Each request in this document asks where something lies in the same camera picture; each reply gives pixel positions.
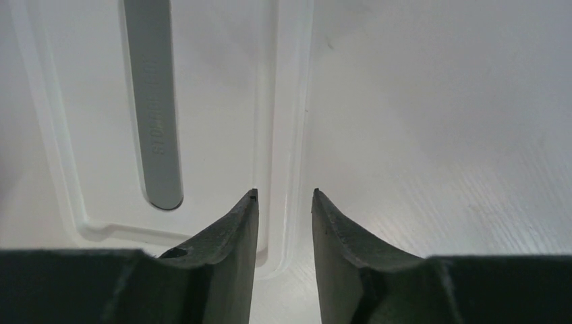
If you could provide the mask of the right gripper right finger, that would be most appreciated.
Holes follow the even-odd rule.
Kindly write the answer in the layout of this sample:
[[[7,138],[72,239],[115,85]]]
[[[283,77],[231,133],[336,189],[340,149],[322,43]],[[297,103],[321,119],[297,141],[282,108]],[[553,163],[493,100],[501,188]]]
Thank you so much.
[[[381,240],[312,197],[323,323],[570,323],[569,255],[431,256]]]

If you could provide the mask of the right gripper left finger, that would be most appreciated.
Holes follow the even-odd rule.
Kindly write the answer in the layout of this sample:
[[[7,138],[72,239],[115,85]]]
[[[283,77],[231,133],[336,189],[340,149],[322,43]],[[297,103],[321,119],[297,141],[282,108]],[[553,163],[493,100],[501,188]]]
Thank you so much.
[[[138,249],[1,251],[2,323],[247,323],[258,192],[160,256]]]

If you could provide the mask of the translucent white bin lid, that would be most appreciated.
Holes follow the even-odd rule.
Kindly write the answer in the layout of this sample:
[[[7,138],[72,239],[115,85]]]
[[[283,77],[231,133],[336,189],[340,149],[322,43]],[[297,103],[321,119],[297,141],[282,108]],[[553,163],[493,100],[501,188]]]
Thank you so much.
[[[158,255],[258,190],[256,278],[296,236],[312,1],[1,2],[1,246]]]

